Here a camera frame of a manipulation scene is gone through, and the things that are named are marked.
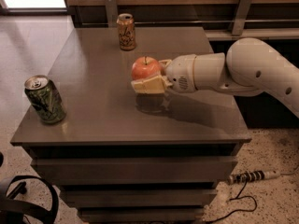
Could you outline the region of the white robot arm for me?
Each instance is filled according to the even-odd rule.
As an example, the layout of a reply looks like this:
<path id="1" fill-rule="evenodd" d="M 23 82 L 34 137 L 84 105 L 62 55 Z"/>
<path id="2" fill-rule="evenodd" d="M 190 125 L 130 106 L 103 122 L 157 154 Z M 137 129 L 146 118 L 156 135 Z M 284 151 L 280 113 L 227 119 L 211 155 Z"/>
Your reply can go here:
<path id="1" fill-rule="evenodd" d="M 160 71 L 132 81 L 135 92 L 212 90 L 235 96 L 266 92 L 299 117 L 299 69 L 260 39 L 242 38 L 226 53 L 182 55 L 159 65 Z"/>

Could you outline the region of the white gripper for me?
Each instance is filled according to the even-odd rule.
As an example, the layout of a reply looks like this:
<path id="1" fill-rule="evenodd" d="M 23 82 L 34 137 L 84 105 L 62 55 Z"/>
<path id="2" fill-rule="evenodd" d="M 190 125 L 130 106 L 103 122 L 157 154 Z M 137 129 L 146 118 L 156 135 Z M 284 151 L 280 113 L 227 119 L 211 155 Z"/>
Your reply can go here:
<path id="1" fill-rule="evenodd" d="M 172 86 L 172 89 L 179 93 L 195 92 L 193 80 L 193 63 L 195 54 L 179 56 L 174 60 L 160 60 L 161 69 L 166 76 L 156 75 L 153 77 L 133 80 L 131 85 L 136 93 L 161 94 Z"/>

